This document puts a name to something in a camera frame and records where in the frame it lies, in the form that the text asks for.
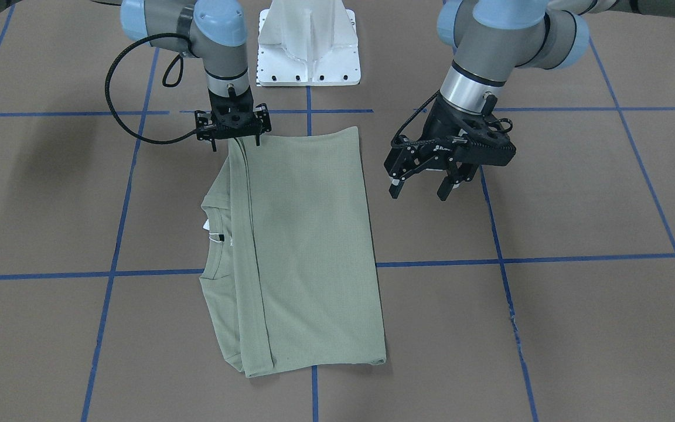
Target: fabric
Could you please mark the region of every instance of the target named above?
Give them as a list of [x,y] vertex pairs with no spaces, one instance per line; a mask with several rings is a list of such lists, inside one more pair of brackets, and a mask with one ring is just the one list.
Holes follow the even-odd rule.
[[228,150],[203,201],[200,278],[225,360],[247,377],[384,363],[358,128]]

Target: light blue joint cover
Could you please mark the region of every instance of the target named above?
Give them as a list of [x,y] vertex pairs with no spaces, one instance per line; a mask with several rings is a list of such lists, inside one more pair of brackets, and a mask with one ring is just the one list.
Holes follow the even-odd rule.
[[480,0],[473,17],[496,29],[525,29],[543,19],[548,0]]
[[458,16],[458,9],[462,3],[463,0],[449,0],[439,11],[437,35],[442,43],[448,46],[455,46],[455,18]]
[[244,11],[236,0],[199,0],[195,24],[207,38],[225,46],[246,43]]
[[554,67],[554,69],[564,69],[565,67],[570,67],[574,63],[577,63],[587,51],[587,46],[590,45],[590,28],[587,26],[587,22],[585,22],[585,19],[581,16],[571,12],[570,14],[574,17],[574,23],[577,24],[576,32],[574,33],[574,43],[570,53],[567,54],[564,61],[557,67]]
[[131,40],[140,40],[148,36],[145,22],[145,0],[123,0],[121,2],[121,29]]

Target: white mount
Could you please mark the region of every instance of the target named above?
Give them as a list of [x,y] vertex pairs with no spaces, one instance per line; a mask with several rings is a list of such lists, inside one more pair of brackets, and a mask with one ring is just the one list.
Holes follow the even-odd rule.
[[272,0],[260,13],[259,86],[356,85],[356,14],[342,0]]

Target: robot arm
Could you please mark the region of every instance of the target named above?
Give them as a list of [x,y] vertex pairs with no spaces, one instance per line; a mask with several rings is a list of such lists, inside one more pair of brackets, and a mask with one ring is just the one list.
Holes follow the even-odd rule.
[[442,41],[457,48],[455,58],[440,90],[423,106],[436,100],[420,140],[402,135],[408,122],[392,139],[384,163],[392,198],[423,170],[446,172],[437,191],[446,200],[480,165],[507,165],[516,152],[508,135],[512,124],[492,112],[512,70],[570,66],[589,45],[579,15],[602,11],[675,17],[675,1],[449,0],[437,26]]
[[[19,0],[0,0],[0,13],[17,2]],[[213,149],[215,139],[231,137],[252,135],[259,144],[260,134],[271,130],[267,106],[254,106],[249,86],[246,22],[236,0],[99,0],[96,3],[121,5],[121,26],[132,40],[168,35],[151,40],[150,45],[175,51],[182,57],[202,59],[212,111],[195,112],[198,139],[211,142]],[[170,142],[153,141],[154,144]]]

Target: black cable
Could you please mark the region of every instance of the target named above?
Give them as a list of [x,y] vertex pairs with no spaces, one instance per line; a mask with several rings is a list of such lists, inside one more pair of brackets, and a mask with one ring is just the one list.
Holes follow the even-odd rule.
[[155,139],[150,139],[147,137],[143,137],[140,134],[135,133],[131,129],[129,129],[126,125],[124,125],[124,122],[121,121],[121,118],[118,116],[118,113],[116,113],[116,109],[113,107],[113,102],[111,101],[111,94],[110,94],[110,87],[111,87],[111,78],[113,77],[113,73],[116,70],[116,67],[120,63],[120,61],[124,58],[124,56],[128,55],[130,51],[134,50],[138,46],[143,45],[143,43],[146,43],[148,41],[152,40],[157,40],[158,38],[179,38],[182,40],[187,41],[187,45],[191,49],[191,40],[189,37],[186,37],[185,35],[180,35],[180,34],[173,34],[171,32],[166,32],[163,34],[155,34],[155,35],[150,35],[149,37],[144,37],[141,40],[137,40],[134,43],[131,43],[127,48],[124,49],[121,53],[116,56],[116,59],[113,61],[111,64],[111,67],[108,69],[108,74],[105,75],[105,102],[108,103],[108,108],[111,111],[111,115],[113,115],[113,118],[115,118],[116,122],[118,123],[119,126],[121,126],[124,131],[127,133],[131,134],[133,137],[136,137],[140,141],[147,142],[148,144],[154,144],[154,145],[168,145],[168,144],[175,144],[176,142],[179,141],[184,141],[184,139],[193,136],[195,134],[198,134],[201,131],[204,131],[204,128],[199,128],[195,129],[183,136],[176,137],[174,139],[169,139],[168,141],[156,141]]
[[[171,73],[171,69],[173,69],[176,62],[180,63],[179,78],[174,83],[168,83],[168,74]],[[184,57],[182,57],[182,55],[179,54],[171,61],[171,64],[168,65],[166,73],[163,74],[163,80],[161,81],[161,83],[163,83],[163,86],[165,86],[166,88],[176,88],[176,86],[179,86],[179,83],[182,82],[183,76],[184,76]]]
[[[507,128],[501,128],[501,123],[506,123],[509,125]],[[512,124],[512,120],[509,120],[509,118],[499,118],[498,120],[494,120],[493,122],[486,122],[489,128],[494,128],[496,129],[496,132],[499,132],[501,134],[507,134],[512,131],[512,128],[514,128],[514,124]]]
[[426,102],[424,102],[424,104],[421,104],[420,107],[418,107],[417,109],[415,109],[415,112],[414,112],[412,115],[410,115],[410,117],[408,118],[408,120],[405,120],[405,123],[402,123],[402,125],[400,126],[400,128],[397,129],[397,132],[396,132],[396,133],[394,134],[394,136],[392,137],[392,141],[390,141],[390,146],[391,146],[392,148],[409,147],[409,146],[411,145],[411,144],[408,144],[407,142],[405,142],[405,144],[396,144],[395,141],[396,141],[397,137],[400,136],[400,134],[401,134],[402,131],[405,129],[405,127],[407,127],[407,125],[409,125],[410,122],[413,121],[413,118],[415,118],[416,115],[418,115],[418,113],[422,112],[423,109],[426,108],[426,106],[428,106],[429,104],[431,104],[431,102],[432,102],[438,95],[439,95],[439,91],[436,91],[436,93],[432,94],[432,96],[429,97],[429,99],[427,99]]

